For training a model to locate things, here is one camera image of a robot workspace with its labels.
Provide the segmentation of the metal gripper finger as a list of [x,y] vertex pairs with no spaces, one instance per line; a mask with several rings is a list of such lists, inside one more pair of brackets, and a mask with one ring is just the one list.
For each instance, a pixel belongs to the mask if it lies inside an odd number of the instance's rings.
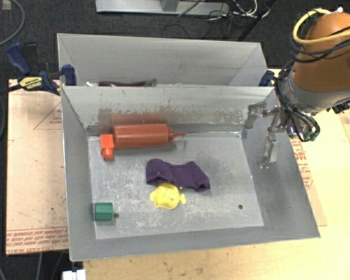
[[269,133],[265,137],[264,153],[258,165],[261,169],[267,169],[270,165],[277,162],[281,142],[277,140],[276,135]]
[[252,129],[254,122],[258,117],[262,117],[265,109],[265,102],[259,102],[256,104],[250,104],[248,106],[248,116],[245,120],[244,126],[246,129]]

